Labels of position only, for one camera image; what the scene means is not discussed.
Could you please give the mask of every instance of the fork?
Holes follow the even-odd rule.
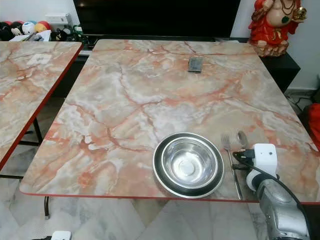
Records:
[[[231,170],[232,170],[233,180],[234,180],[234,184],[235,184],[235,188],[236,188],[236,193],[238,194],[239,200],[242,200],[243,197],[242,197],[242,193],[241,193],[241,190],[240,190],[240,186],[239,186],[238,178],[237,178],[237,175],[236,175],[236,171],[232,167],[233,163],[232,163],[232,158],[231,158],[231,154],[230,154],[231,147],[230,147],[229,136],[227,134],[222,134],[221,135],[221,142],[222,142],[224,150],[226,150],[226,152],[229,155],[229,160],[230,160],[230,164],[231,164]]]

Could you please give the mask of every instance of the white outlet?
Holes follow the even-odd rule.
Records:
[[[69,13],[50,13],[45,15],[45,19],[49,24],[69,24]]]

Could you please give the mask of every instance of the white wall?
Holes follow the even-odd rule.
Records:
[[[255,0],[241,0],[231,36],[246,38]],[[289,88],[317,89],[320,82],[320,0],[302,0],[307,19],[289,36],[288,53],[301,67]],[[0,0],[0,21],[45,20],[47,13],[67,12],[72,23],[79,24],[73,0]]]

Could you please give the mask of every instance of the marble pattern tabletop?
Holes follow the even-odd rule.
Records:
[[[80,42],[0,41],[0,169],[81,46]]]
[[[188,72],[190,57],[202,72]],[[206,200],[236,201],[221,134],[273,143],[280,179],[302,202],[320,200],[319,153],[246,43],[98,41],[36,153],[20,191],[30,195],[174,198],[152,168],[165,136],[192,132],[221,151],[225,176]],[[233,150],[240,146],[232,141]],[[244,199],[255,200],[238,172]]]

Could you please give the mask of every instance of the red statue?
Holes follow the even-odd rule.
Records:
[[[301,0],[256,0],[249,43],[259,56],[280,56],[288,48],[288,32],[294,34],[306,19]]]

